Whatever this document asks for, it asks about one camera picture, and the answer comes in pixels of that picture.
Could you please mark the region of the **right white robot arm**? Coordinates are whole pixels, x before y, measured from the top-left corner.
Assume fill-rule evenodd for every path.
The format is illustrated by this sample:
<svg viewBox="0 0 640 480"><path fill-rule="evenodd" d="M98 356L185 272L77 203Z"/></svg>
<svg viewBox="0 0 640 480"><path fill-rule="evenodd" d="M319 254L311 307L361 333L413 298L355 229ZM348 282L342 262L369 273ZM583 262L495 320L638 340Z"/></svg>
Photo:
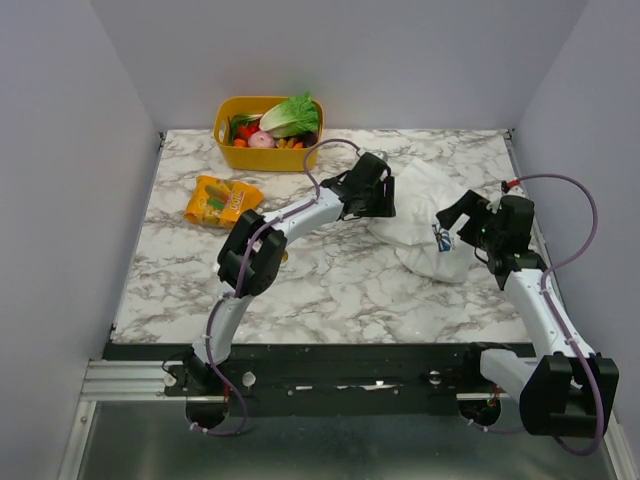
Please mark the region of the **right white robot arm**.
<svg viewBox="0 0 640 480"><path fill-rule="evenodd" d="M549 284L542 257L530 249L534 204L504 195L491 202L469 190L437 213L441 227L487 256L487 268L519 312L537 357L529 365L489 347L464 362L460 379L480 392L496 384L517 400L532 435L601 438L619 380L615 362L596 353L571 323Z"/></svg>

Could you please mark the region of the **white t-shirt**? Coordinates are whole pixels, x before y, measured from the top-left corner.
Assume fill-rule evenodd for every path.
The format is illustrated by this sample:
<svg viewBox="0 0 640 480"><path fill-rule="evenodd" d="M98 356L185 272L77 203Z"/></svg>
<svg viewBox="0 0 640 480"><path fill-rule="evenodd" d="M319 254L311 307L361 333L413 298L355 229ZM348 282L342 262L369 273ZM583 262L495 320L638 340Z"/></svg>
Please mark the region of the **white t-shirt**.
<svg viewBox="0 0 640 480"><path fill-rule="evenodd" d="M465 192L442 170L414 160L395 180L396 215L372 220L368 230L392 246L399 262L411 272L440 282L463 283L474 259L473 249L443 227L436 214Z"/></svg>

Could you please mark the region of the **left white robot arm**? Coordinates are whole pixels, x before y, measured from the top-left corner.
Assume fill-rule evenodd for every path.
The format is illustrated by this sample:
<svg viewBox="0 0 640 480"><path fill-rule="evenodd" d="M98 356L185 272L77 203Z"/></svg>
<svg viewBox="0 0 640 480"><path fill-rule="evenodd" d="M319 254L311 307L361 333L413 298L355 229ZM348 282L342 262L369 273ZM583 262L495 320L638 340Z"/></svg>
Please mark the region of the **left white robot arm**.
<svg viewBox="0 0 640 480"><path fill-rule="evenodd" d="M229 358L233 337L248 306L275 281L290 244L347 217L395 215L392 170L372 153L360 153L353 168L314 186L313 195L277 211L246 211L232 228L218 254L218 299L201 338L192 344L200 361L189 368L187 382L197 393L212 394L222 382L230 393L242 396L219 365Z"/></svg>

